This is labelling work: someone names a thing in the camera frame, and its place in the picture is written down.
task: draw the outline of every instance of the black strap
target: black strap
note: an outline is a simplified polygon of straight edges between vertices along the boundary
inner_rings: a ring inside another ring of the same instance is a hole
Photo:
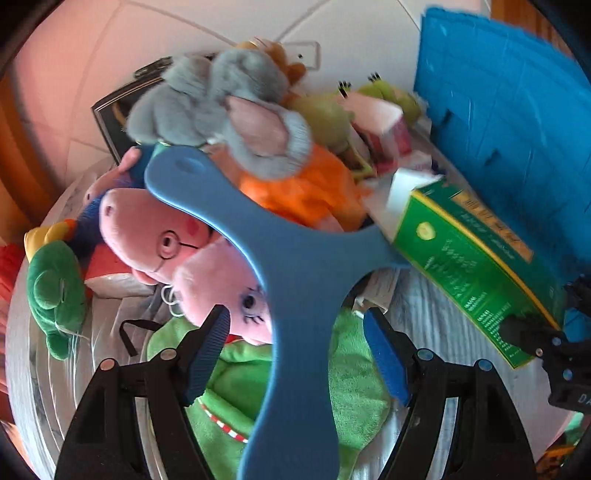
[[[143,328],[144,330],[150,330],[151,332],[157,332],[160,330],[163,325],[161,323],[155,322],[153,320],[144,320],[144,319],[137,319],[137,320],[125,320],[121,322],[119,325],[119,336],[121,337],[121,341],[125,345],[125,349],[129,356],[137,356],[138,351],[136,350],[134,344],[129,339],[129,335],[125,331],[125,325],[127,324],[133,325],[134,327]]]

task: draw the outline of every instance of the metal screw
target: metal screw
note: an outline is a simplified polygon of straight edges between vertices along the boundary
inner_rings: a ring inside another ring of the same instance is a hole
[[[478,368],[482,371],[490,372],[492,370],[492,363],[485,359],[478,360]]]
[[[106,372],[108,370],[111,370],[111,368],[113,368],[114,366],[115,366],[115,360],[113,360],[112,358],[106,358],[100,363],[99,368],[103,372]]]
[[[433,352],[427,348],[421,348],[417,352],[417,357],[419,357],[421,360],[425,360],[426,362],[430,362],[431,360],[433,360],[433,356]]]
[[[162,360],[172,360],[177,356],[177,351],[174,348],[167,348],[160,352],[160,358]]]

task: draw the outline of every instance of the white wall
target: white wall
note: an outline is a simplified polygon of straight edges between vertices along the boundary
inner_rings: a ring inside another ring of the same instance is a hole
[[[211,52],[253,36],[318,41],[320,70],[304,86],[361,85],[371,72],[411,89],[428,0],[66,0],[15,59],[25,127],[66,186],[108,155],[90,107],[160,57]],[[489,0],[440,0],[489,14]]]

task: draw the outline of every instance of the plush toy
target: plush toy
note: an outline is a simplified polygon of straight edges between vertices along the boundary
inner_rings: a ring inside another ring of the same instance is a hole
[[[144,170],[152,156],[152,150],[151,146],[130,148],[125,152],[118,166],[101,175],[86,190],[82,206],[86,207],[95,198],[110,189],[126,186],[144,188]]]
[[[297,97],[287,105],[287,108],[304,117],[314,142],[339,157],[353,172],[355,180],[375,177],[375,169],[371,163],[360,155],[351,142],[352,136],[356,135],[351,127],[355,114],[347,112],[339,105],[334,95]]]
[[[176,269],[173,291],[185,317],[197,326],[215,304],[230,310],[230,334],[254,345],[271,343],[265,296],[242,254],[225,238],[209,244]]]
[[[357,230],[366,217],[351,172],[311,141],[296,112],[230,96],[224,131],[245,170],[239,188],[262,207],[310,228]]]
[[[69,240],[74,235],[76,221],[66,219],[63,222],[55,223],[50,226],[38,226],[25,233],[24,244],[27,260],[31,262],[37,251],[50,242],[56,240]]]
[[[143,94],[126,122],[127,134],[140,144],[193,147],[221,129],[226,113],[207,96],[211,62],[198,54],[175,57],[163,82]]]
[[[382,80],[377,73],[372,73],[368,77],[368,80],[369,83],[362,85],[357,90],[359,93],[398,105],[402,109],[404,121],[409,127],[413,126],[421,118],[423,109],[412,94],[390,85],[388,82]],[[339,91],[344,90],[346,92],[350,88],[350,83],[339,83]]]
[[[33,255],[27,274],[31,313],[46,335],[54,358],[70,356],[70,340],[84,322],[86,289],[78,260],[61,240],[43,245]]]
[[[227,50],[213,62],[198,54],[176,57],[162,77],[127,119],[127,134],[140,144],[201,147],[216,142],[226,119],[226,95],[277,102],[288,86],[271,58],[255,50]]]
[[[76,219],[76,228],[72,238],[66,241],[78,260],[89,259],[95,247],[104,242],[99,229],[99,208],[104,196],[103,192],[86,205]]]
[[[286,76],[290,83],[290,87],[293,87],[304,77],[304,75],[306,75],[307,69],[303,63],[287,63],[287,55],[285,54],[285,50],[280,43],[255,37],[252,40],[239,43],[236,45],[236,48],[261,50],[269,55],[275,65],[277,65],[281,72]],[[297,97],[297,95],[288,93],[287,96],[284,97],[282,103],[286,105],[294,97]]]
[[[112,189],[100,203],[105,243],[146,285],[171,284],[175,269],[216,234],[144,189]]]

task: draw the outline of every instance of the pink plush pig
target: pink plush pig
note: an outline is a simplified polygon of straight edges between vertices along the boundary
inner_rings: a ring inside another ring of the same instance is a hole
[[[219,235],[144,189],[112,189],[100,203],[105,243],[142,283],[171,284],[176,268]]]
[[[131,147],[125,152],[125,155],[121,158],[121,163],[118,166],[101,175],[88,188],[88,190],[86,190],[84,199],[82,200],[82,206],[85,207],[107,190],[120,187],[122,183],[130,182],[131,178],[128,172],[138,162],[141,156],[142,152],[137,147]]]
[[[253,345],[271,343],[267,301],[251,266],[224,237],[176,269],[173,291],[187,320],[200,326],[215,304],[230,310],[230,333]]]

